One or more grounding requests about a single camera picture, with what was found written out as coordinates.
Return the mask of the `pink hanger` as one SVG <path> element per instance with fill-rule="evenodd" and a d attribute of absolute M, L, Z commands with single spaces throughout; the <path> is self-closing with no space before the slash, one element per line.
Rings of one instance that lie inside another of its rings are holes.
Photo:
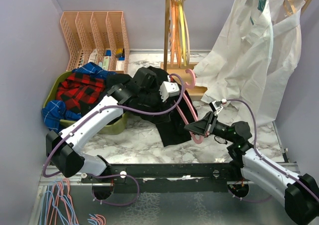
<path fill-rule="evenodd" d="M 185 73 L 187 73 L 187 74 L 189 74 L 191 76 L 191 83 L 187 83 L 187 82 L 183 83 L 184 93 L 183 93 L 182 97 L 183 97 L 186 105 L 188 106 L 194 121 L 197 122 L 198 121 L 198 117 L 197 117 L 197 114 L 196 114 L 196 112 L 194 110 L 193 104 L 190 102 L 188 96 L 186 95 L 186 92 L 187 92 L 188 88 L 193 89 L 195 87 L 195 74 L 194 74 L 194 72 L 191 69 L 186 69 Z M 183 111 L 180 109 L 179 106 L 177 106 L 177 110 L 178 110 L 180 116 L 182 117 L 185 125 L 188 125 L 189 122 L 188 122 L 187 118 L 185 117 Z M 196 137 L 196 135 L 193 134 L 192 132 L 189 132 L 189 133 L 190 133 L 191 138 L 194 141 L 194 143 L 201 144 L 203 142 L 204 137 L 202 135 L 199 135 L 199 137 Z"/>

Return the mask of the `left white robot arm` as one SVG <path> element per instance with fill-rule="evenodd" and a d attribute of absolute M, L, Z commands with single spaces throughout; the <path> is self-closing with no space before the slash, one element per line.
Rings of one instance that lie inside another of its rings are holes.
<path fill-rule="evenodd" d="M 154 67 L 142 67 L 133 77 L 109 75 L 106 89 L 87 114 L 60 132 L 51 131 L 46 135 L 47 159 L 42 169 L 43 176 L 50 176 L 46 168 L 52 163 L 66 178 L 81 172 L 93 175 L 98 182 L 107 181 L 110 176 L 108 163 L 99 156 L 84 153 L 84 146 L 126 111 L 151 119 L 161 116 L 164 104 L 160 87 L 168 81 L 168 74 Z"/>

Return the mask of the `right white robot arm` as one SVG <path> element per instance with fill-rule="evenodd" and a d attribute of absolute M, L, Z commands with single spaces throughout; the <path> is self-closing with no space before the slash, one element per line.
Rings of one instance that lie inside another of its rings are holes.
<path fill-rule="evenodd" d="M 242 178 L 260 186 L 278 202 L 287 215 L 298 225 L 308 225 L 319 215 L 319 187 L 309 175 L 299 175 L 273 162 L 249 142 L 252 137 L 247 122 L 228 126 L 208 112 L 201 120 L 185 125 L 185 130 L 208 137 L 220 137 L 231 145 L 227 147 L 232 158 L 229 175 L 233 180 Z"/>

